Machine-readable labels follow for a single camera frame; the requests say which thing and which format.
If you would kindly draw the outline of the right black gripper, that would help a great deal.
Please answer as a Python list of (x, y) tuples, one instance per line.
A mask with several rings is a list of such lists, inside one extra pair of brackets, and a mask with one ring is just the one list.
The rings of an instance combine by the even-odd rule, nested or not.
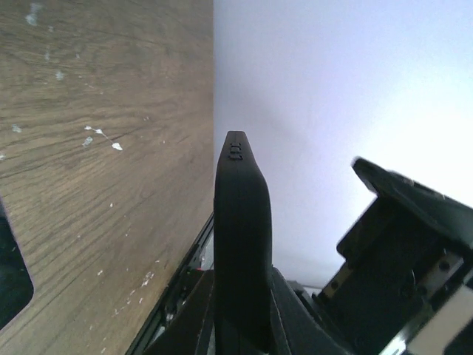
[(355, 354), (404, 354), (472, 273), (472, 208), (363, 158), (353, 171), (375, 199), (316, 300)]

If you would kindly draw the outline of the black phone case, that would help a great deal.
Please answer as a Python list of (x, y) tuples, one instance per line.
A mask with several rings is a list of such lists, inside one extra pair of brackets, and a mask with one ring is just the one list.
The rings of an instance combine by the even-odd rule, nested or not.
[(272, 225), (268, 186), (247, 135), (230, 131), (214, 190), (217, 354), (266, 354), (272, 339)]

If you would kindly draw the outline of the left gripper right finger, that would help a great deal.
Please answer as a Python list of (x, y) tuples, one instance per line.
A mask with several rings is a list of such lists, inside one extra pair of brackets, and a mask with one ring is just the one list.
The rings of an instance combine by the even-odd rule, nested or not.
[(271, 354), (351, 353), (312, 318), (277, 268), (272, 269), (270, 325)]

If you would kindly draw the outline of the black enclosure frame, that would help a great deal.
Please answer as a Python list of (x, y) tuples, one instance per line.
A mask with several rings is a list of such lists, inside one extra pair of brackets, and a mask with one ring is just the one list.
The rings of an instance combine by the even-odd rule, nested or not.
[(205, 259), (203, 255), (208, 241), (212, 238), (213, 230), (214, 213), (211, 213), (165, 287), (160, 299), (126, 351), (126, 355), (142, 354), (164, 332), (166, 326), (172, 322), (173, 317), (185, 303), (186, 298), (203, 273), (201, 270)]

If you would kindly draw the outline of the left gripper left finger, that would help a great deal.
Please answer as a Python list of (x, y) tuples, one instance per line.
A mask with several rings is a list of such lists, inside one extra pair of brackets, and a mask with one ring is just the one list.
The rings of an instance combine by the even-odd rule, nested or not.
[(214, 272), (204, 271), (170, 326), (144, 354), (207, 354), (214, 327)]

